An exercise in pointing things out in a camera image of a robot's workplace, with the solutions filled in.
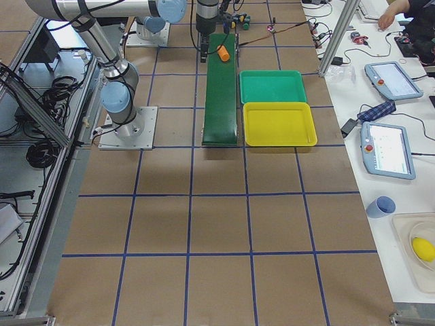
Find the person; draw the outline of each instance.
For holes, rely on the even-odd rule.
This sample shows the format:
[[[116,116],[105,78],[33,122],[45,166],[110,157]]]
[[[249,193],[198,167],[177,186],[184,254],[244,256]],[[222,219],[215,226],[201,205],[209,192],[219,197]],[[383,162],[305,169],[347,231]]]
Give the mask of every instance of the person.
[[[414,53],[425,65],[435,65],[435,0],[395,0],[379,18],[378,26],[387,29],[397,14],[413,20],[404,33],[411,41]]]

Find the tiled work surface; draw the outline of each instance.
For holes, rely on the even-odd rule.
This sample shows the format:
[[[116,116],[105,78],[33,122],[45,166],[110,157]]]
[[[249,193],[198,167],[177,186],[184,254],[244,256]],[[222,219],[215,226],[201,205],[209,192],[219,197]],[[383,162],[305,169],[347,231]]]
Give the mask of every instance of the tiled work surface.
[[[240,42],[305,19],[247,1]],[[188,15],[129,49],[152,151],[92,148],[48,312],[59,325],[389,325],[394,307],[307,26],[241,48],[239,70],[303,74],[313,148],[201,147],[207,66]]]
[[[25,0],[1,0],[0,60],[10,65],[35,24],[37,14]]]

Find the blue joint cap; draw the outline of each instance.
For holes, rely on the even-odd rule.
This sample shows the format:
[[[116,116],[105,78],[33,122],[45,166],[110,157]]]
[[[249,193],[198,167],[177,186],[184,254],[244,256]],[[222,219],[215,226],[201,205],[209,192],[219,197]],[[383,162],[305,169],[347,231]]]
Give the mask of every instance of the blue joint cap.
[[[163,30],[166,22],[161,17],[146,17],[145,18],[145,28],[151,33],[158,33]]]
[[[128,107],[130,94],[127,86],[118,81],[113,81],[101,90],[101,102],[110,113],[119,113]]]
[[[184,17],[186,6],[186,0],[158,0],[157,11],[160,17],[173,24]]]

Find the white tray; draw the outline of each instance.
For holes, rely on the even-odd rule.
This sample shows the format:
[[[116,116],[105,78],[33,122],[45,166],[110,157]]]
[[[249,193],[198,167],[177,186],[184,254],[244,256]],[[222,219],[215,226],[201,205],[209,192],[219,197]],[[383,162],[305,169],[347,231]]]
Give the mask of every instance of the white tray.
[[[418,236],[419,232],[424,233],[421,235],[422,238],[435,239],[435,213],[397,214],[392,217],[391,221],[415,284],[422,292],[435,293],[435,263],[420,260],[411,246],[412,238]],[[422,228],[422,225],[427,225],[428,228]]]

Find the person's hand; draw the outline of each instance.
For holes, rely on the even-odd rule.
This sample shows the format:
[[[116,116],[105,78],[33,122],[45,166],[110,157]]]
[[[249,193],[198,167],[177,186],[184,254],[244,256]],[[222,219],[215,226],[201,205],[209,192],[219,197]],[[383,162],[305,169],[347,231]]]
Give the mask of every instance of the person's hand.
[[[381,30],[385,30],[394,22],[394,15],[385,12],[378,20],[378,26]]]

